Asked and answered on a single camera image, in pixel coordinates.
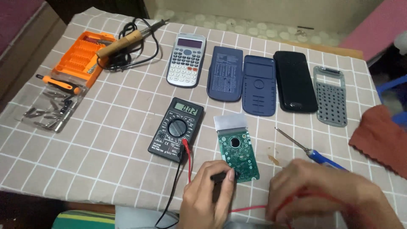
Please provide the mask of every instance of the green circuit board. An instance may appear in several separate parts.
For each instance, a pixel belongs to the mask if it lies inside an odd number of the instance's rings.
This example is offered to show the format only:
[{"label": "green circuit board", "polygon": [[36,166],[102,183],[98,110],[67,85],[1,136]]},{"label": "green circuit board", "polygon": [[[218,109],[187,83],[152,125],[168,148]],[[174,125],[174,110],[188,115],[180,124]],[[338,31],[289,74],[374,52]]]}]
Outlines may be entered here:
[{"label": "green circuit board", "polygon": [[237,183],[260,179],[252,142],[246,128],[220,130],[218,141],[222,159],[240,174]]}]

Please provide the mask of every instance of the blue calculator cover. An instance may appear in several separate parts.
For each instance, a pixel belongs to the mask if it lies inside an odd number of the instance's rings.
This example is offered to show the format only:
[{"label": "blue calculator cover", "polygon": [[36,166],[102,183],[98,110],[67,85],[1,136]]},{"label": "blue calculator cover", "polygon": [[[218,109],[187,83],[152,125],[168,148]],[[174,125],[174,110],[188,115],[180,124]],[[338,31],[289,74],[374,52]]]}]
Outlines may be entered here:
[{"label": "blue calculator cover", "polygon": [[234,102],[242,95],[243,51],[215,46],[206,92],[212,99]]},{"label": "blue calculator cover", "polygon": [[251,115],[273,116],[276,112],[276,65],[266,57],[245,56],[243,110]]}]

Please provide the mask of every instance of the multimeter knob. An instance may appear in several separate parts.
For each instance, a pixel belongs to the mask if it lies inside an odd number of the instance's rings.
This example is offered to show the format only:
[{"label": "multimeter knob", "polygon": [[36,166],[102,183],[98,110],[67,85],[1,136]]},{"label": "multimeter knob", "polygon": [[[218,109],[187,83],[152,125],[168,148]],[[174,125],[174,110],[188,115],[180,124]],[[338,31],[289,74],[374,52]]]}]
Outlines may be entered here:
[{"label": "multimeter knob", "polygon": [[170,122],[170,125],[168,126],[168,132],[173,137],[180,137],[184,135],[186,132],[185,122],[181,119],[172,120],[172,122]]}]

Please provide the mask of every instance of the black calculator case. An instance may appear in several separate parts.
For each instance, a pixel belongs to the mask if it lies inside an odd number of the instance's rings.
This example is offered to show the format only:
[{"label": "black calculator case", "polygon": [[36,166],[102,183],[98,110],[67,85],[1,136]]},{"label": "black calculator case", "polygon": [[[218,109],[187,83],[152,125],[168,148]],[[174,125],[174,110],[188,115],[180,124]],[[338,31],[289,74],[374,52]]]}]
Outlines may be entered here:
[{"label": "black calculator case", "polygon": [[281,109],[287,112],[316,112],[317,98],[305,55],[277,51],[274,60]]}]

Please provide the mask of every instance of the brown cloth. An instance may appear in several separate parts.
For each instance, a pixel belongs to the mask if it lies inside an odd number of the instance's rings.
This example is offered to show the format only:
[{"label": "brown cloth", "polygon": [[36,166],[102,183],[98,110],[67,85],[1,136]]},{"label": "brown cloth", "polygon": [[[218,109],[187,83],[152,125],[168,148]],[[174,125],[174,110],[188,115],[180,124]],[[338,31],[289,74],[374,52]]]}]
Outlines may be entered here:
[{"label": "brown cloth", "polygon": [[407,133],[392,121],[386,106],[365,111],[349,145],[407,179]]}]

